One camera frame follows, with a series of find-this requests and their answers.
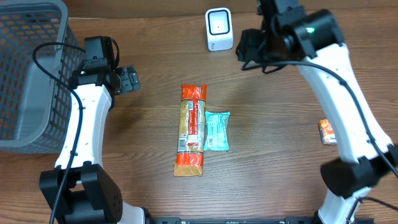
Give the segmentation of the small orange snack packet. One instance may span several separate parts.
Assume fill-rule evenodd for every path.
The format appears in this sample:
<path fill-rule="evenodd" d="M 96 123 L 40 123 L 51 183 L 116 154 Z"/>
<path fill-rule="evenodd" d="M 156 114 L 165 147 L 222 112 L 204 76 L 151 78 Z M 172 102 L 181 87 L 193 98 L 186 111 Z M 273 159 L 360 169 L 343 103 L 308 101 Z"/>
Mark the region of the small orange snack packet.
<path fill-rule="evenodd" d="M 331 123 L 327 119 L 322 119 L 318 122 L 318 129 L 323 145 L 337 144 L 334 130 L 331 126 Z"/>

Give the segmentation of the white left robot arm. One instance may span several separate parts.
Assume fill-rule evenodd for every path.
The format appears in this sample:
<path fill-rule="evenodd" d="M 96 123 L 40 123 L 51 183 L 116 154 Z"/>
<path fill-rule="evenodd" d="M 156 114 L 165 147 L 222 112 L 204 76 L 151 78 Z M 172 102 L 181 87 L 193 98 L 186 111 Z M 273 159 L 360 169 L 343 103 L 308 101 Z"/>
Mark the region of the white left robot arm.
<path fill-rule="evenodd" d="M 146 209 L 126 203 L 103 168 L 103 137 L 114 97 L 140 88 L 134 67 L 75 70 L 65 84 L 72 96 L 67 135 L 52 170 L 39 187 L 51 208 L 51 223 L 150 223 Z"/>

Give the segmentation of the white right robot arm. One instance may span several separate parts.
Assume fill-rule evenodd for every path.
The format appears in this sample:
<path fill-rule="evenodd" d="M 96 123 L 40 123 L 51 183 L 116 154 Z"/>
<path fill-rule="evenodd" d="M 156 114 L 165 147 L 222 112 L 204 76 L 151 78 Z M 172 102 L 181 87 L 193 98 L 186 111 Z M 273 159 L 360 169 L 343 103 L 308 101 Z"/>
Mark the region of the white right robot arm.
<path fill-rule="evenodd" d="M 355 77 L 343 33 L 333 14 L 307 14 L 301 6 L 261 4 L 260 29 L 246 29 L 236 48 L 244 70 L 298 68 L 313 88 L 336 136 L 337 159 L 320 168 L 327 186 L 315 223 L 354 223 L 359 204 L 389 172 L 397 147 L 381 129 Z"/>

